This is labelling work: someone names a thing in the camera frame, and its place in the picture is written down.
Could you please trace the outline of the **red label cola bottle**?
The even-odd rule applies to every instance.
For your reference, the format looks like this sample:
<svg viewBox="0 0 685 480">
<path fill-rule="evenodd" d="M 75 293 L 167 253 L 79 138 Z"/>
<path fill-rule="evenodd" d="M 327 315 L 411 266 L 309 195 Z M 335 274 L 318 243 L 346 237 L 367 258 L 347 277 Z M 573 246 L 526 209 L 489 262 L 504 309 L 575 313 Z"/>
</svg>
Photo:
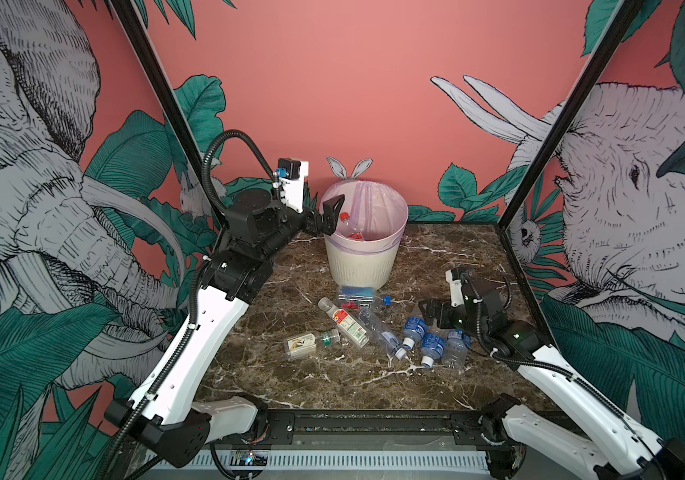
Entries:
<svg viewBox="0 0 685 480">
<path fill-rule="evenodd" d="M 340 220 L 338 220 L 338 233 L 344 238 L 365 241 L 365 236 L 363 230 L 352 220 L 351 214 L 348 212 L 342 212 L 340 214 Z"/>
</svg>

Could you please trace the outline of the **long clear bottle blue label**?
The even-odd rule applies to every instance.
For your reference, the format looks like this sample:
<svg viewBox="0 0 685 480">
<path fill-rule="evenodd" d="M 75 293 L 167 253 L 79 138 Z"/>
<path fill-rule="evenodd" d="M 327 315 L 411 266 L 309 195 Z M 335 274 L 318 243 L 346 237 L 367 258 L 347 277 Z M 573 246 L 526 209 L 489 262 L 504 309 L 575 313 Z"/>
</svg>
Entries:
<svg viewBox="0 0 685 480">
<path fill-rule="evenodd" d="M 382 347 L 382 350 L 389 356 L 402 360 L 407 356 L 407 350 L 402 342 L 392 332 L 391 328 L 372 310 L 364 308 L 360 312 L 359 319 L 364 326 L 372 333 L 374 340 Z"/>
</svg>

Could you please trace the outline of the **red green label clear bottle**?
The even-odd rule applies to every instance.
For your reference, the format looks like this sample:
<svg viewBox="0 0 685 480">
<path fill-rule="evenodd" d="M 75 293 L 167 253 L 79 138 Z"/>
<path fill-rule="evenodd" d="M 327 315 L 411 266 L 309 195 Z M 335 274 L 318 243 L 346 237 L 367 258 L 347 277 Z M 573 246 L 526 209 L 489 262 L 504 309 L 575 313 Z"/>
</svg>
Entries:
<svg viewBox="0 0 685 480">
<path fill-rule="evenodd" d="M 318 302 L 318 308 L 336 323 L 336 328 L 354 346 L 362 348 L 370 342 L 369 332 L 360 324 L 359 320 L 344 308 L 336 306 L 332 300 L 323 297 Z"/>
</svg>

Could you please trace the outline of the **green cap yellow label bottle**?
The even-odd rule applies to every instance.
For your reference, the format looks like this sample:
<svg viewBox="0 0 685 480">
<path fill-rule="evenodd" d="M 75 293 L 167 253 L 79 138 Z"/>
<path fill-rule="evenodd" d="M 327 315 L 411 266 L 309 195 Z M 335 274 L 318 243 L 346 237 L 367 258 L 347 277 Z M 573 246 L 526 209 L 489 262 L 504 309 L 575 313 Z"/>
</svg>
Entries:
<svg viewBox="0 0 685 480">
<path fill-rule="evenodd" d="M 288 338 L 284 353 L 290 360 L 301 360 L 316 353 L 318 346 L 328 347 L 340 342 L 340 333 L 332 329 L 324 332 L 308 332 Z"/>
</svg>

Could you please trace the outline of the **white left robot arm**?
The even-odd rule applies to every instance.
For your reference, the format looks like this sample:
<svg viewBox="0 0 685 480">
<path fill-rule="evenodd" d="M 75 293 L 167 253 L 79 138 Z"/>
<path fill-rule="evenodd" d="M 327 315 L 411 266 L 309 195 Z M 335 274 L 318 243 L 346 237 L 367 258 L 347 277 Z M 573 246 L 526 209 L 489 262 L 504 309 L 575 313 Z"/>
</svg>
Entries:
<svg viewBox="0 0 685 480">
<path fill-rule="evenodd" d="M 206 444 L 254 428 L 258 403 L 236 396 L 198 404 L 194 394 L 226 336 L 272 275 L 278 252 L 300 232 L 333 234 L 344 203 L 338 195 L 324 202 L 322 210 L 308 209 L 304 183 L 288 182 L 271 190 L 244 190 L 224 208 L 226 226 L 216 252 L 190 284 L 186 322 L 150 376 L 130 398 L 112 402 L 106 412 L 120 430 L 96 478 L 108 478 L 127 439 L 156 454 L 134 472 L 140 477 L 162 461 L 182 468 Z"/>
</svg>

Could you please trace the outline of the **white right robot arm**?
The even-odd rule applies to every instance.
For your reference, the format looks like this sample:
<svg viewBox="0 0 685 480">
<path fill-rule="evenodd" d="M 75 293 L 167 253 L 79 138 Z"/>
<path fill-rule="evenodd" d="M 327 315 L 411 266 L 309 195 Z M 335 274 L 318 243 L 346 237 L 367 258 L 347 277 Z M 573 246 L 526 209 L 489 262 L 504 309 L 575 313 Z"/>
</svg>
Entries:
<svg viewBox="0 0 685 480">
<path fill-rule="evenodd" d="M 685 444 L 642 426 L 576 372 L 532 324 L 508 318 L 497 290 L 482 294 L 468 275 L 450 277 L 448 300 L 422 300 L 430 325 L 454 327 L 540 389 L 578 427 L 572 432 L 508 394 L 477 418 L 480 438 L 496 448 L 490 474 L 510 479 L 528 448 L 581 479 L 685 479 Z"/>
</svg>

